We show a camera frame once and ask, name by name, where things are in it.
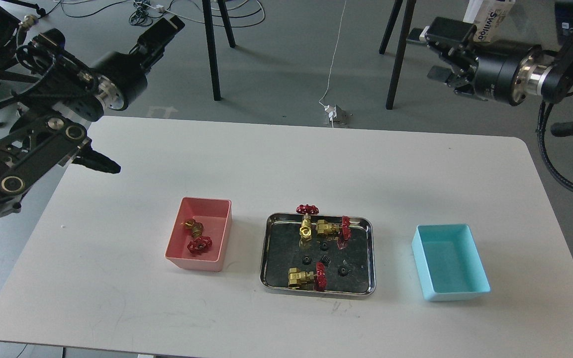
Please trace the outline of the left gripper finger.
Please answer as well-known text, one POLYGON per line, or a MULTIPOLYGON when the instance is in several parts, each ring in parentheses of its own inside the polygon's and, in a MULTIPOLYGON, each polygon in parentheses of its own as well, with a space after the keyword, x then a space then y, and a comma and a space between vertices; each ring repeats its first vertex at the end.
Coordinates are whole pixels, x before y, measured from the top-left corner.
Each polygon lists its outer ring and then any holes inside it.
POLYGON ((160 18, 137 38, 136 45, 129 51, 130 57, 139 63, 156 63, 162 58, 166 46, 184 27, 185 23, 177 16, 160 18))

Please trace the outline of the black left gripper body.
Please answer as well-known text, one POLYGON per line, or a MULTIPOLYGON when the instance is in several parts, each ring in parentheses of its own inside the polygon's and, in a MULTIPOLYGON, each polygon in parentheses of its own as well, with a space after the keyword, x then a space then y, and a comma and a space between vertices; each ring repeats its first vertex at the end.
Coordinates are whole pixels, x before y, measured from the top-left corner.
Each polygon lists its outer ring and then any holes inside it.
POLYGON ((147 71, 144 59, 145 55, 140 52, 122 54, 113 51, 93 63, 93 70, 108 79, 117 90, 118 98, 110 108, 123 111, 145 91, 147 71))

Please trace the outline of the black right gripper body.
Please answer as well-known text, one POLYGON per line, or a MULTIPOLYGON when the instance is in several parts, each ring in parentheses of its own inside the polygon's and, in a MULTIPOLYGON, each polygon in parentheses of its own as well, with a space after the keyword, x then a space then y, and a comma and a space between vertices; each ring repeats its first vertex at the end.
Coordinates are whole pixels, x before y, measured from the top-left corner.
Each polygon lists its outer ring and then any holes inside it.
POLYGON ((493 42, 475 49, 477 68, 473 80, 475 96, 483 100, 519 105, 525 99, 521 69, 541 54, 541 45, 522 42, 493 42))

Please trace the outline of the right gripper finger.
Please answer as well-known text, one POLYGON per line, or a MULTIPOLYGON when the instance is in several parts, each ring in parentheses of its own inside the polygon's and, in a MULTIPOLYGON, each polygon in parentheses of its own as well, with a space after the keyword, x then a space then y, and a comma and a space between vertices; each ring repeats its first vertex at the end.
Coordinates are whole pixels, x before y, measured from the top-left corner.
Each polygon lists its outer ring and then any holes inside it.
POLYGON ((428 71, 427 79, 437 81, 445 84, 448 88, 452 88, 455 95, 459 95, 468 99, 486 101, 486 99, 478 96, 473 86, 475 76, 471 73, 463 75, 455 74, 450 68, 432 66, 428 71))
POLYGON ((474 23, 437 17, 427 27, 412 29, 405 40, 409 44, 426 45, 448 64, 448 67, 432 67, 429 75, 475 75, 479 68, 473 40, 476 30, 474 23))

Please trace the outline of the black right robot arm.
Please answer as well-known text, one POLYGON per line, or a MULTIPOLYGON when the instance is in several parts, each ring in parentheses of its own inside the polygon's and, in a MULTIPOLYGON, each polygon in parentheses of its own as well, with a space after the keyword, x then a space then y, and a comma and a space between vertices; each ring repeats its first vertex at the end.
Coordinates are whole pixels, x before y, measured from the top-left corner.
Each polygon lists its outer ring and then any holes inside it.
MULTIPOLYGON (((413 29, 407 41, 425 44, 446 67, 434 66, 432 80, 477 100, 519 105, 528 95, 557 104, 573 93, 573 0, 555 2, 560 50, 498 39, 512 0, 472 0, 464 20, 437 17, 413 29)), ((573 121, 551 127, 553 136, 573 136, 573 121)))

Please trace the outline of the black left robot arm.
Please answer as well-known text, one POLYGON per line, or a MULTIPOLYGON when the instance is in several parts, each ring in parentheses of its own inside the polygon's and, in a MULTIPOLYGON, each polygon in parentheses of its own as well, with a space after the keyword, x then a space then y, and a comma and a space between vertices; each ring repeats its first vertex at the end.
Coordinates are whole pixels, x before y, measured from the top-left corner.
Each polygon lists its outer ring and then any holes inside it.
POLYGON ((68 52, 64 34, 55 28, 16 48, 39 79, 0 100, 0 110, 14 104, 24 108, 0 138, 0 218, 18 213, 30 188, 56 165, 120 172, 118 163, 92 148, 83 122, 127 109, 146 90, 146 76, 184 27, 178 16, 161 17, 129 52, 109 52, 92 65, 68 52))

